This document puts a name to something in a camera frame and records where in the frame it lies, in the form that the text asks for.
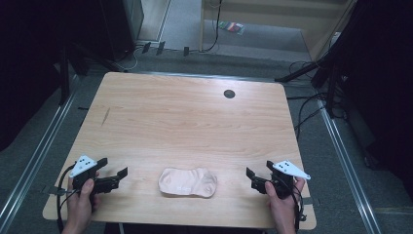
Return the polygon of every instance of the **metal frame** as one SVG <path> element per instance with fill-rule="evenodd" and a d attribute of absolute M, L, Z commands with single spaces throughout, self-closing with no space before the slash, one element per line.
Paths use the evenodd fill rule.
<path fill-rule="evenodd" d="M 37 145 L 37 148 L 31 156 L 31 159 L 24 169 L 24 172 L 22 173 L 18 183 L 10 193 L 4 207 L 2 208 L 0 214 L 0 233 L 7 233 L 10 225 L 12 224 L 12 221 L 15 218 L 21 203 L 23 202 L 24 197 L 27 194 L 28 189 L 30 188 L 30 185 L 32 184 L 34 178 L 39 172 L 40 167 L 42 166 L 44 159 L 46 158 L 46 155 L 55 139 L 56 133 L 58 132 L 61 123 L 63 122 L 68 110 L 70 109 L 76 91 L 79 88 L 79 83 L 79 77 L 75 75 L 72 82 L 72 94 L 69 96 L 65 104 L 61 105 L 57 109 L 51 124 L 43 134 L 42 139 Z"/>
<path fill-rule="evenodd" d="M 319 107 L 323 107 L 324 103 L 321 100 L 318 100 Z M 334 119 L 331 119 L 323 108 L 321 110 L 322 119 L 324 120 L 325 126 L 330 133 L 331 140 L 334 144 L 334 148 L 337 152 L 337 156 L 340 160 L 340 164 L 343 168 L 344 174 L 346 176 L 347 182 L 350 185 L 353 196 L 360 212 L 361 218 L 364 222 L 364 226 L 367 230 L 367 233 L 371 234 L 380 234 L 382 233 L 379 223 L 376 219 L 376 216 L 373 212 L 373 209 L 370 206 L 367 195 L 365 194 L 361 182 L 358 179 L 355 168 L 353 167 L 352 161 L 347 153 L 346 146 L 344 145 L 343 140 L 341 139 L 340 133 L 337 129 Z"/>

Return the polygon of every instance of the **tripod leg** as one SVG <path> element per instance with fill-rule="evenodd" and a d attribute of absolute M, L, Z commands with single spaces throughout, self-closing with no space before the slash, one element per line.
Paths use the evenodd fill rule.
<path fill-rule="evenodd" d="M 320 68 L 316 75 L 314 75 L 313 79 L 311 80 L 311 84 L 314 88 L 321 88 L 321 86 L 325 83 L 328 76 L 331 74 L 331 65 L 328 64 L 325 68 Z"/>
<path fill-rule="evenodd" d="M 333 119 L 334 118 L 333 105 L 334 105 L 335 86 L 337 83 L 337 79 L 339 79 L 339 76 L 340 76 L 338 66 L 334 65 L 330 73 L 331 73 L 331 76 L 328 82 L 327 103 L 325 105 L 325 109 L 327 110 L 327 113 L 330 116 L 330 118 Z"/>
<path fill-rule="evenodd" d="M 292 81 L 292 80 L 294 80 L 295 78 L 297 78 L 297 77 L 299 77 L 299 76 L 302 76 L 302 75 L 304 75 L 304 74 L 306 74 L 306 73 L 308 73 L 308 72 L 310 72 L 310 71 L 312 71 L 312 70 L 314 70 L 314 69 L 316 69 L 316 68 L 318 68 L 318 67 L 319 67 L 319 66 L 318 66 L 316 63 L 312 63 L 312 64 L 310 64 L 310 65 L 308 65 L 308 66 L 305 66 L 305 67 L 299 69 L 298 71 L 293 72 L 293 73 L 291 73 L 291 74 L 289 74 L 289 75 L 287 75 L 287 76 L 284 76 L 284 77 L 282 77 L 282 78 L 280 78 L 280 79 L 277 79 L 277 78 L 276 78 L 274 81 L 275 81 L 275 82 L 288 82 L 288 81 Z"/>
<path fill-rule="evenodd" d="M 79 54 L 77 50 L 75 50 L 75 48 L 73 48 L 72 45 L 67 45 L 66 54 L 76 74 L 84 76 L 88 75 L 88 65 L 86 64 L 83 57 Z"/>
<path fill-rule="evenodd" d="M 118 72 L 119 69 L 118 67 L 110 64 L 108 61 L 106 61 L 105 59 L 101 58 L 100 56 L 94 54 L 93 52 L 89 51 L 88 49 L 82 47 L 81 45 L 77 45 L 77 44 L 73 44 L 74 47 L 79 50 L 81 53 L 83 53 L 84 55 L 90 57 L 91 59 L 94 59 L 95 61 L 99 62 L 101 65 L 103 65 L 104 67 L 106 67 L 107 69 L 109 69 L 110 71 L 116 71 Z"/>

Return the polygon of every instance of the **wooden table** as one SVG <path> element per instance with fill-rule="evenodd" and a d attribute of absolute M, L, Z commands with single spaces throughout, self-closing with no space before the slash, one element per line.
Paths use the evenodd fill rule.
<path fill-rule="evenodd" d="M 83 154 L 108 158 L 101 176 L 129 168 L 101 195 L 93 220 L 105 222 L 270 228 L 267 196 L 250 188 L 245 168 L 266 178 L 267 160 L 303 168 L 282 85 L 194 77 L 107 73 L 62 170 Z M 198 167 L 217 176 L 211 198 L 160 192 L 164 168 Z M 307 185 L 302 194 L 310 197 Z M 301 228 L 315 228 L 312 205 L 305 215 Z M 55 196 L 43 216 L 56 219 Z"/>

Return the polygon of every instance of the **hand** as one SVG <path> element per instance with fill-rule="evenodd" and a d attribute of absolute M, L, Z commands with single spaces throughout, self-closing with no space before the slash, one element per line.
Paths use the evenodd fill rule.
<path fill-rule="evenodd" d="M 303 190 L 304 184 L 306 180 L 304 178 L 296 177 L 297 181 L 295 182 L 295 187 L 293 190 L 294 192 L 298 191 L 301 193 Z M 265 190 L 267 191 L 268 197 L 270 198 L 269 207 L 271 210 L 271 215 L 276 223 L 276 230 L 279 234 L 295 234 L 295 227 L 294 227 L 294 220 L 295 220 L 295 212 L 294 212 L 294 199 L 291 196 L 281 200 L 277 196 L 276 189 L 274 185 L 267 181 L 265 182 Z M 297 202 L 299 202 L 300 197 L 298 194 L 294 193 Z"/>
<path fill-rule="evenodd" d="M 73 178 L 69 179 L 67 190 L 73 190 Z M 92 205 L 89 199 L 94 190 L 94 181 L 90 178 L 82 186 L 80 194 L 76 193 L 67 198 L 67 222 L 63 229 L 64 234 L 83 233 L 91 223 Z M 98 196 L 94 196 L 94 209 L 100 204 Z"/>

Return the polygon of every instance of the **beige sock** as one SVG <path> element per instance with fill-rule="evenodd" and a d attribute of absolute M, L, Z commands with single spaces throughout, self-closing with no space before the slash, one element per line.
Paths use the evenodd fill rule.
<path fill-rule="evenodd" d="M 204 168 L 190 171 L 164 169 L 159 178 L 161 192 L 175 195 L 210 197 L 215 192 L 216 183 L 216 176 Z"/>

